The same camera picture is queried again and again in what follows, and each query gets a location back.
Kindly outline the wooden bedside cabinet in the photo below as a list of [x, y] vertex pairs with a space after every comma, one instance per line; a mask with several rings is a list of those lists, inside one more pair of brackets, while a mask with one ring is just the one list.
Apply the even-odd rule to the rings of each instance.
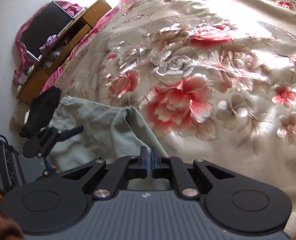
[[17, 99], [30, 105], [37, 97], [46, 81], [70, 56], [81, 39], [93, 29], [96, 23], [111, 9], [105, 0], [98, 0], [82, 11], [51, 44], [48, 51], [33, 66], [32, 72], [19, 89]]

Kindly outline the black television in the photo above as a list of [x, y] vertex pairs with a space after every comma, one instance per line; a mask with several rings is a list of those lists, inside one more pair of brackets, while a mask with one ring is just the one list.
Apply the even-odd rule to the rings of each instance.
[[38, 58], [42, 47], [49, 36], [59, 34], [73, 17], [55, 1], [52, 1], [30, 23], [23, 32], [21, 41], [26, 46], [28, 53]]

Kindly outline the floral beige bedspread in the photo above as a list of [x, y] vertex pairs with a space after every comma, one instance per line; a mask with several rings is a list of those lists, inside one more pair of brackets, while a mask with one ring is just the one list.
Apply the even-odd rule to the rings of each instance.
[[296, 0], [123, 0], [56, 86], [134, 107], [166, 154], [280, 188], [296, 236]]

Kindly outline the pink cloth behind television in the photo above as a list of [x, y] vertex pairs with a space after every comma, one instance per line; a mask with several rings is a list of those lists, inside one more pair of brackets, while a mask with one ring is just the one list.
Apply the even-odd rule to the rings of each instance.
[[[75, 16], [78, 12], [80, 12], [83, 7], [79, 4], [70, 3], [67, 1], [55, 1], [65, 12], [67, 12], [71, 17]], [[23, 34], [27, 31], [27, 29], [32, 25], [33, 20], [35, 20], [41, 13], [46, 9], [46, 7], [50, 5], [47, 3], [43, 5], [29, 20], [27, 20], [18, 30], [15, 36], [15, 46], [19, 53], [19, 57], [21, 60], [20, 66], [17, 70], [14, 70], [13, 74], [13, 84], [18, 86], [23, 83], [23, 73], [26, 69], [28, 69], [32, 65], [32, 60], [28, 59], [26, 56], [27, 46], [24, 42], [21, 41]]]

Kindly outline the grey-green pants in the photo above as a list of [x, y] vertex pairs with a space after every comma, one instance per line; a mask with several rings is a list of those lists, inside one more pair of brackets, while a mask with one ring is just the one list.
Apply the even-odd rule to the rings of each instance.
[[64, 96], [50, 124], [59, 129], [83, 126], [83, 132], [57, 143], [47, 157], [59, 172], [101, 158], [108, 164], [118, 158], [139, 155], [141, 146], [158, 157], [166, 151], [145, 119], [134, 107], [111, 107], [85, 99]]

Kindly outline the black garment on bed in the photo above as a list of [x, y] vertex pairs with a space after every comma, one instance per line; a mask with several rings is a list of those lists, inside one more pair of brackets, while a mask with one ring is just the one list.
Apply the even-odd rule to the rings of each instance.
[[27, 122], [21, 128], [19, 136], [30, 139], [50, 123], [53, 113], [59, 105], [61, 90], [55, 86], [50, 87], [34, 98], [30, 104]]

